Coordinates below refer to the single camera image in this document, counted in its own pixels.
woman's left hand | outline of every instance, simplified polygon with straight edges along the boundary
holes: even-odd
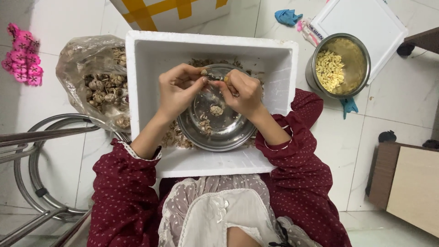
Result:
[[[160,82],[160,107],[157,113],[171,122],[191,103],[195,95],[208,82],[201,76],[204,68],[182,63],[158,77]]]

white lid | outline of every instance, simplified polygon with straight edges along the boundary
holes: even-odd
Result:
[[[311,25],[323,38],[348,33],[366,46],[371,76],[378,75],[408,35],[408,30],[383,0],[330,0]]]

stainless steel bowl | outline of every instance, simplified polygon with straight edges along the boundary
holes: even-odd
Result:
[[[317,54],[330,50],[342,57],[344,82],[333,92],[323,88],[317,78]],[[344,99],[358,94],[366,85],[371,73],[371,58],[364,44],[347,33],[336,33],[328,36],[317,46],[305,69],[306,81],[317,91],[322,91],[331,98]]]
[[[233,69],[243,73],[244,70],[227,64],[209,65],[209,73],[215,76],[225,76]],[[219,89],[212,87],[210,93],[200,92],[191,105],[177,118],[182,133],[196,146],[210,151],[227,151],[239,147],[246,142],[255,132],[256,127],[244,116],[226,105]],[[220,116],[214,116],[210,107],[218,106],[223,109]],[[204,114],[210,120],[212,133],[205,134],[204,127],[200,125]]]

hand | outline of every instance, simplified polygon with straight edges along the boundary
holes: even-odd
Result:
[[[262,87],[260,81],[236,69],[230,71],[227,77],[229,77],[230,81],[227,83],[232,84],[236,88],[239,96],[234,96],[230,88],[223,81],[215,81],[215,85],[221,90],[226,104],[251,121],[258,111],[264,109],[261,102]]]
[[[204,68],[182,63],[158,77],[160,82],[160,107],[158,113],[171,122],[178,117],[208,82],[201,76]]]

blue glove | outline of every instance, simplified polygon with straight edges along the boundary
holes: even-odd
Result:
[[[342,104],[344,109],[343,119],[346,119],[346,114],[351,111],[355,111],[356,113],[358,113],[358,108],[355,104],[354,98],[341,99],[340,103]]]
[[[289,10],[289,9],[284,9],[284,10],[279,10],[276,11],[276,13],[274,13],[274,16],[276,17],[276,20],[280,23],[280,24],[284,24],[287,26],[294,26],[297,24],[297,21],[302,18],[302,14],[300,15],[295,15],[294,14],[294,9]]]

